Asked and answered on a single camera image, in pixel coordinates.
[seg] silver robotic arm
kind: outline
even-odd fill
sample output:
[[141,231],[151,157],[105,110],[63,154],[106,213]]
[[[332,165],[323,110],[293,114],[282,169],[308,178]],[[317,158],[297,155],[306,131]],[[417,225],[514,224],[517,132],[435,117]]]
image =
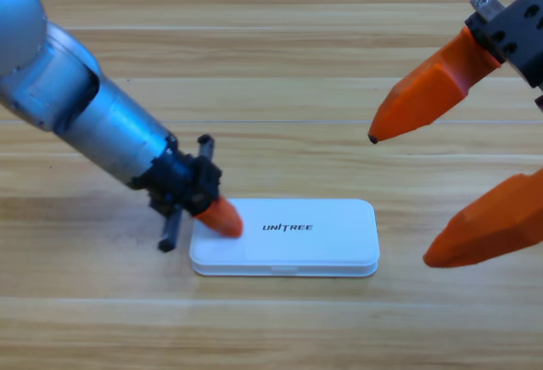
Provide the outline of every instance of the silver robotic arm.
[[197,157],[180,152],[175,136],[48,20],[40,0],[0,0],[0,20],[0,104],[129,188],[147,189],[167,219],[160,249],[175,248],[182,210],[227,236],[241,234],[239,216],[219,194],[213,138],[200,137]]

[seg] black clamp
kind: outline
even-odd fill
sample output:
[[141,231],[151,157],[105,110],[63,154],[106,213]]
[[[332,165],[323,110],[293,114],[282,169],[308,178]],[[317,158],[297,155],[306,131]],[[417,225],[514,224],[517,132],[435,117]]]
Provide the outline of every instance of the black clamp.
[[543,89],[543,0],[471,0],[466,26],[501,64],[508,61],[532,87]]
[[167,253],[176,248],[182,212],[196,216],[219,198],[222,171],[211,162],[215,140],[210,135],[198,139],[197,157],[184,154],[177,148],[171,134],[162,155],[152,167],[132,182],[133,188],[146,188],[149,206],[165,218],[158,248]]

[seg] white plastic case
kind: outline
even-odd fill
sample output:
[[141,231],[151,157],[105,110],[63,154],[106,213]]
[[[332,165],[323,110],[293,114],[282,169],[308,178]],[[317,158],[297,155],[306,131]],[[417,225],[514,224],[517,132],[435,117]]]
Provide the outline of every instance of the white plastic case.
[[365,277],[380,256],[375,213],[360,199],[229,199],[241,238],[194,223],[190,258],[209,276]]

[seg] orange silicone finger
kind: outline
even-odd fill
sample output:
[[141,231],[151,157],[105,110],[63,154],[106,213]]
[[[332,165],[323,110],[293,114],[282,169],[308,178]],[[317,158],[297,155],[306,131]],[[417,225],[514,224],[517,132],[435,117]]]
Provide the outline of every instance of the orange silicone finger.
[[392,88],[373,120],[370,139],[376,143],[431,124],[500,66],[464,27]]
[[515,175],[454,216],[423,257],[433,267],[466,266],[543,241],[543,170]]
[[238,211],[223,196],[219,196],[206,211],[195,217],[207,227],[227,237],[238,238],[243,231],[244,225]]

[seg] table surface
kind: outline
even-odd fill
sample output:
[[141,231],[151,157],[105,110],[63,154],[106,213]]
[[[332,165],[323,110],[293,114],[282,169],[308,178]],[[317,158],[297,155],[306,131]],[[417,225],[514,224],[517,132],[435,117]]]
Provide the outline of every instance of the table surface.
[[432,126],[367,140],[469,0],[43,2],[183,150],[216,137],[225,195],[368,200],[382,258],[365,279],[200,277],[189,221],[162,255],[145,193],[3,111],[0,368],[543,368],[541,246],[422,262],[464,205],[543,165],[538,93],[506,65]]

